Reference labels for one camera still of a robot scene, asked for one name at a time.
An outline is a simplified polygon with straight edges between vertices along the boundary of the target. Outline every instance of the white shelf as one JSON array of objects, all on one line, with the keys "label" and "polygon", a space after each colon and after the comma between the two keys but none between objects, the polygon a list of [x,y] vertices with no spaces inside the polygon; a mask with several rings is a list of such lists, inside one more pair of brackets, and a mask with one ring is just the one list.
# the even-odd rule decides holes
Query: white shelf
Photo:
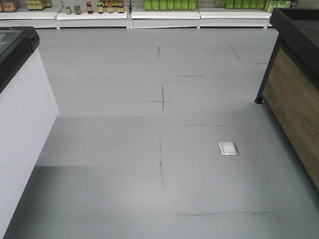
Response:
[{"label": "white shelf", "polygon": [[58,21],[63,20],[93,20],[93,19],[127,19],[128,12],[124,11],[124,13],[107,13],[104,12],[103,14],[99,14],[98,12],[94,12],[92,14],[88,14],[87,12],[83,12],[81,15],[76,15],[75,13],[72,13],[70,15],[66,14],[65,12],[59,13],[57,16]]},{"label": "white shelf", "polygon": [[199,8],[200,18],[270,19],[271,13],[263,10]]},{"label": "white shelf", "polygon": [[62,7],[50,7],[41,11],[29,11],[26,7],[20,7],[16,12],[0,13],[0,20],[21,20],[21,19],[55,19]]},{"label": "white shelf", "polygon": [[57,28],[61,27],[129,27],[128,11],[124,10],[124,13],[118,13],[117,8],[114,8],[113,13],[105,12],[99,14],[94,12],[88,14],[86,11],[82,12],[81,15],[72,13],[67,15],[64,11],[59,13],[56,17]]},{"label": "white shelf", "polygon": [[271,13],[263,10],[199,8],[199,26],[210,27],[262,27],[269,26]]},{"label": "white shelf", "polygon": [[144,11],[143,8],[133,8],[132,19],[200,19],[195,11]]}]

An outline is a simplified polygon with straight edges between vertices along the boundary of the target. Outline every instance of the white display cabinet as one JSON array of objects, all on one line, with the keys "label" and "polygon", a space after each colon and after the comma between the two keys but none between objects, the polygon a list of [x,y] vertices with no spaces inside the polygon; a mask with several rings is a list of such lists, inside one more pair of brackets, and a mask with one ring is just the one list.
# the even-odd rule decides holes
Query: white display cabinet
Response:
[{"label": "white display cabinet", "polygon": [[52,7],[41,11],[29,11],[25,0],[20,0],[17,12],[0,13],[0,26],[33,26],[35,28],[56,28],[56,17],[62,10],[60,0],[51,0]]},{"label": "white display cabinet", "polygon": [[[91,0],[93,6],[93,14],[88,14],[86,1],[83,0],[64,0],[64,6],[70,6],[72,14],[67,15],[65,9],[56,17],[57,29],[61,27],[126,27],[130,28],[130,2],[124,0],[124,13],[119,13],[117,7],[114,8],[113,13],[108,13],[107,8],[104,9],[103,14],[97,13],[98,0]],[[74,13],[74,5],[80,5],[82,14],[76,15]]]}]

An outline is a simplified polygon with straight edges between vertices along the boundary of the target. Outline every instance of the bottle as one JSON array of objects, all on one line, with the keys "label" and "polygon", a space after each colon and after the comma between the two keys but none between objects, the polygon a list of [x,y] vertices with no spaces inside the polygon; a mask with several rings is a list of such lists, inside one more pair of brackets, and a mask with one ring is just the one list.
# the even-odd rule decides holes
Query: bottle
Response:
[{"label": "bottle", "polygon": [[114,9],[113,9],[113,2],[112,0],[108,0],[108,13],[113,13]]},{"label": "bottle", "polygon": [[75,12],[75,15],[81,15],[81,7],[80,5],[74,5],[74,12]]},{"label": "bottle", "polygon": [[119,13],[124,13],[124,4],[121,0],[118,2],[118,5],[119,5],[118,6]]},{"label": "bottle", "polygon": [[195,11],[197,8],[197,0],[189,0],[188,10]]},{"label": "bottle", "polygon": [[167,11],[174,10],[174,0],[167,0]]},{"label": "bottle", "polygon": [[152,10],[152,0],[144,0],[144,11]]},{"label": "bottle", "polygon": [[88,8],[88,14],[92,14],[93,13],[92,3],[90,1],[87,1],[86,6]]},{"label": "bottle", "polygon": [[187,11],[189,5],[189,0],[181,0],[181,10]]},{"label": "bottle", "polygon": [[175,11],[181,10],[181,0],[174,0],[174,10]]},{"label": "bottle", "polygon": [[256,9],[257,0],[251,0],[249,4],[249,9]]},{"label": "bottle", "polygon": [[159,0],[152,0],[152,10],[158,11],[160,9],[160,1]]},{"label": "bottle", "polygon": [[104,11],[103,11],[103,3],[102,2],[98,2],[97,3],[97,8],[98,8],[98,13],[99,14],[102,14]]},{"label": "bottle", "polygon": [[68,15],[72,13],[70,6],[65,6],[65,13]]},{"label": "bottle", "polygon": [[226,0],[226,9],[233,9],[234,8],[234,0]]},{"label": "bottle", "polygon": [[243,0],[235,0],[234,9],[241,9],[242,4],[243,4]]},{"label": "bottle", "polygon": [[159,10],[166,11],[167,10],[167,0],[159,0]]},{"label": "bottle", "polygon": [[46,1],[44,1],[44,5],[45,5],[45,7],[52,7],[52,2],[51,2],[51,0],[46,0]]}]

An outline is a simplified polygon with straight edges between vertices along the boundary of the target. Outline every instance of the metal floor plate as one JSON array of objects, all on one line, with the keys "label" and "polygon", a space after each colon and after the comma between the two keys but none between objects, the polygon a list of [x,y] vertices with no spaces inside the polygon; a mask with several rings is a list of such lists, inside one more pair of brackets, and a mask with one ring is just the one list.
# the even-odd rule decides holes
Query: metal floor plate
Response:
[{"label": "metal floor plate", "polygon": [[223,156],[239,155],[235,142],[218,142],[218,144]]}]

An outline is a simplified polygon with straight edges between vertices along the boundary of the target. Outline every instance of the glass jar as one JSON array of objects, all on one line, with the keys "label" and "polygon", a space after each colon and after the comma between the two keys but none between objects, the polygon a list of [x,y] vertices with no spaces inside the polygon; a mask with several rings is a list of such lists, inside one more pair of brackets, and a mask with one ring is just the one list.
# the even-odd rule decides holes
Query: glass jar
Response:
[{"label": "glass jar", "polygon": [[174,10],[174,0],[167,0],[167,11]]},{"label": "glass jar", "polygon": [[152,10],[158,11],[160,9],[160,1],[159,0],[152,0]]},{"label": "glass jar", "polygon": [[249,9],[256,9],[257,0],[250,0]]},{"label": "glass jar", "polygon": [[181,0],[181,10],[187,11],[189,5],[189,0]]},{"label": "glass jar", "polygon": [[226,9],[233,9],[234,8],[234,0],[226,0]]},{"label": "glass jar", "polygon": [[144,0],[144,11],[152,10],[152,0]]},{"label": "glass jar", "polygon": [[93,13],[92,3],[90,1],[87,1],[86,6],[88,8],[88,14],[92,14]]},{"label": "glass jar", "polygon": [[99,14],[102,14],[102,13],[104,12],[104,10],[103,10],[103,3],[102,3],[102,2],[98,2],[98,3],[96,4],[96,6],[97,6],[97,9],[98,9],[98,13],[99,13]]},{"label": "glass jar", "polygon": [[70,6],[65,6],[65,13],[66,13],[67,15],[72,14],[72,10],[71,10],[71,7],[70,7]]},{"label": "glass jar", "polygon": [[159,0],[159,10],[166,11],[167,10],[167,0]]},{"label": "glass jar", "polygon": [[75,12],[75,15],[82,14],[80,5],[74,5],[74,12]]},{"label": "glass jar", "polygon": [[243,4],[241,5],[241,9],[248,9],[250,4],[250,0],[243,0]]}]

